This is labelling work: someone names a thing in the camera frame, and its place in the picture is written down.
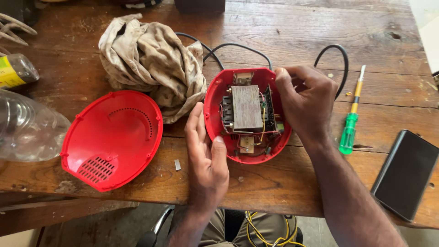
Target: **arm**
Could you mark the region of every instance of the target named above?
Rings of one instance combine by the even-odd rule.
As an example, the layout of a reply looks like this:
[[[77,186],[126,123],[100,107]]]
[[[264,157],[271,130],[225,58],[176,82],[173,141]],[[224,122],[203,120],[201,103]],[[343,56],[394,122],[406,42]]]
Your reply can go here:
[[[331,140],[337,84],[305,66],[281,68],[276,75],[284,113],[313,163],[325,218],[337,244],[407,246]]]
[[[197,103],[184,128],[189,159],[189,202],[185,215],[169,234],[168,246],[198,246],[204,229],[229,186],[227,150],[217,136],[210,138],[204,128],[203,103]]]

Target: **yellow wire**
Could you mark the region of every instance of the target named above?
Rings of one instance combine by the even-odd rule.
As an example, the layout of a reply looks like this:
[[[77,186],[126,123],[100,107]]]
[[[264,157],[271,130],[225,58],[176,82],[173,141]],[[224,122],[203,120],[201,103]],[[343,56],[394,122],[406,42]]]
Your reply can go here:
[[[263,122],[263,127],[262,127],[262,135],[261,135],[261,142],[257,143],[256,145],[261,145],[262,144],[262,138],[264,138],[264,132],[265,132],[265,106],[264,106],[264,113],[262,114],[262,122]]]
[[[250,240],[250,234],[249,234],[249,232],[248,232],[248,225],[250,224],[250,225],[253,227],[256,236],[257,236],[257,237],[258,237],[258,238],[259,238],[259,239],[260,239],[260,240],[261,240],[266,246],[267,246],[267,245],[272,246],[273,244],[272,244],[272,243],[268,243],[268,242],[265,240],[265,238],[262,236],[262,234],[258,231],[258,229],[256,229],[256,227],[253,225],[253,223],[252,223],[252,217],[253,217],[255,214],[257,214],[257,212],[253,213],[252,215],[250,215],[250,213],[249,213],[249,215],[250,215],[250,217],[249,217],[249,222],[247,222],[247,237],[248,237],[248,240],[250,241],[250,243],[252,244],[253,247],[257,247],[257,246],[255,246],[255,245],[253,244],[253,242]],[[290,229],[289,229],[289,227],[288,227],[288,220],[285,219],[285,221],[287,222],[287,236],[286,236],[285,238],[280,237],[280,238],[278,238],[275,242],[278,242],[279,240],[286,240],[286,238],[288,238],[288,234],[290,233]],[[286,245],[286,244],[288,244],[288,243],[292,243],[292,244],[297,244],[297,245],[300,245],[300,246],[306,247],[305,245],[303,245],[303,244],[301,244],[301,243],[297,243],[297,242],[292,242],[292,241],[291,241],[291,240],[295,237],[296,233],[297,233],[297,224],[296,224],[296,228],[294,229],[293,234],[292,234],[291,237],[288,239],[288,241],[285,241],[285,242],[283,242],[283,243],[281,243],[281,244],[278,244],[278,246],[284,246],[284,245]]]

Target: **ventilation slot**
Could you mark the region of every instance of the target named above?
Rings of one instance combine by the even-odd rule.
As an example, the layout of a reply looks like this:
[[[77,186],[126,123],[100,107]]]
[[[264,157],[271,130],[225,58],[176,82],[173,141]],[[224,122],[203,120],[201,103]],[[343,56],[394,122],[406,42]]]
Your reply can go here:
[[[113,174],[114,167],[114,165],[104,159],[96,157],[94,160],[84,162],[78,174],[96,184],[99,181],[104,181]]]
[[[123,110],[133,110],[133,111],[138,111],[138,112],[142,113],[146,117],[146,119],[148,120],[148,124],[149,124],[149,138],[152,138],[151,119],[149,119],[148,115],[146,115],[146,113],[144,113],[143,111],[141,111],[141,110],[139,110],[137,108],[121,108],[121,109],[115,110],[114,112],[111,112],[108,116],[111,116],[114,113],[119,112],[119,111],[123,111]]]

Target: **rag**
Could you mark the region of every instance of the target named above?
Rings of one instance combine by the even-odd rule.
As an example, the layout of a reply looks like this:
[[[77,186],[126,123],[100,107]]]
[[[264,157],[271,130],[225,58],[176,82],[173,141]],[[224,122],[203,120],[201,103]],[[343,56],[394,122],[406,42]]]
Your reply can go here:
[[[114,89],[149,92],[172,124],[204,99],[203,48],[199,41],[185,47],[170,27],[140,18],[111,21],[99,39],[101,62]]]

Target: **power cord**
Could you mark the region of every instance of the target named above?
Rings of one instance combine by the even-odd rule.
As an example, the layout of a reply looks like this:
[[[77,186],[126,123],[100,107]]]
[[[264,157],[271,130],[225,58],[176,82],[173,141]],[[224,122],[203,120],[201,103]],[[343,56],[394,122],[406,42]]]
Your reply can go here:
[[[338,87],[337,93],[335,94],[335,99],[334,99],[334,101],[335,101],[337,99],[337,97],[340,95],[340,93],[342,92],[343,87],[345,86],[346,79],[348,78],[349,60],[348,60],[348,54],[346,53],[346,50],[343,48],[343,46],[341,46],[339,44],[332,44],[332,45],[328,45],[325,48],[323,48],[323,50],[319,53],[319,55],[317,56],[316,61],[314,62],[314,68],[317,67],[317,64],[319,63],[319,60],[320,60],[321,56],[329,48],[337,48],[337,49],[339,49],[342,52],[343,60],[345,62],[345,71],[343,73],[343,79],[342,79],[342,82],[340,83],[340,87]]]
[[[179,35],[179,36],[184,36],[184,37],[190,38],[190,39],[195,40],[195,41],[199,41],[198,39],[196,39],[195,37],[192,37],[189,34],[185,34],[185,33],[175,33],[175,34]],[[206,61],[206,59],[208,57],[213,56],[214,59],[218,62],[218,65],[221,67],[221,70],[224,70],[225,68],[224,68],[223,64],[221,63],[220,59],[215,55],[215,51],[220,49],[221,47],[228,46],[228,45],[239,46],[239,47],[245,48],[247,50],[253,51],[253,52],[263,56],[268,61],[269,69],[273,70],[273,65],[271,63],[271,60],[265,54],[263,54],[262,52],[260,52],[258,50],[255,50],[253,48],[250,48],[248,46],[245,46],[245,45],[242,45],[242,44],[236,44],[236,43],[224,43],[224,44],[221,44],[221,45],[215,47],[212,50],[207,45],[203,44],[202,42],[200,42],[200,43],[201,43],[201,45],[204,48],[206,48],[206,50],[209,51],[209,53],[203,58],[203,62]],[[329,48],[337,48],[337,49],[339,49],[341,51],[342,55],[343,55],[343,60],[344,60],[344,63],[345,63],[343,79],[342,79],[342,82],[340,83],[340,87],[338,88],[337,93],[335,94],[335,99],[334,99],[334,101],[335,101],[337,99],[337,97],[340,95],[340,93],[342,92],[343,87],[345,86],[345,83],[346,83],[346,79],[348,78],[349,60],[348,60],[348,54],[347,54],[346,50],[343,48],[343,46],[341,46],[339,44],[332,44],[332,45],[328,45],[325,48],[323,48],[323,50],[319,53],[319,55],[317,56],[316,61],[314,62],[314,67],[317,67],[317,64],[319,63],[319,60],[322,57],[323,53],[325,53]]]

